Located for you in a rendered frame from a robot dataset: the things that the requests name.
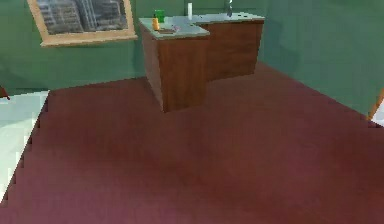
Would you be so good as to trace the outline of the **wood framed white door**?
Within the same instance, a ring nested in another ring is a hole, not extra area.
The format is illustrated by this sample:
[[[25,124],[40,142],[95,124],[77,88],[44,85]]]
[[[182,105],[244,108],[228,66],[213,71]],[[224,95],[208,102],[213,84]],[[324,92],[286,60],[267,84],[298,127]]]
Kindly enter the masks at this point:
[[[384,128],[384,88],[380,90],[375,104],[368,113],[367,119]]]

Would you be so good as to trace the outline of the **wood framed grey picture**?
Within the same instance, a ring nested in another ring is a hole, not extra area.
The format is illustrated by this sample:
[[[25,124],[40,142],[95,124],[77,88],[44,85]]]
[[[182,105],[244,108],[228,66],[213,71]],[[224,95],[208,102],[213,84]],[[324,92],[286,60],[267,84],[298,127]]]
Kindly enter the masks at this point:
[[[42,47],[136,40],[129,0],[27,0]]]

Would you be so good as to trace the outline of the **brown cabinet with grey worktop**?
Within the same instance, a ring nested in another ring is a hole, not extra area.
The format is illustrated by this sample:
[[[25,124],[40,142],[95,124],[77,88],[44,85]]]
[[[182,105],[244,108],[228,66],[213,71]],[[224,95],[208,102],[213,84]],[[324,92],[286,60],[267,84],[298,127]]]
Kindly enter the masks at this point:
[[[171,16],[160,29],[176,32],[160,34],[151,18],[141,18],[145,74],[161,110],[200,105],[207,83],[252,74],[264,22],[245,12]]]

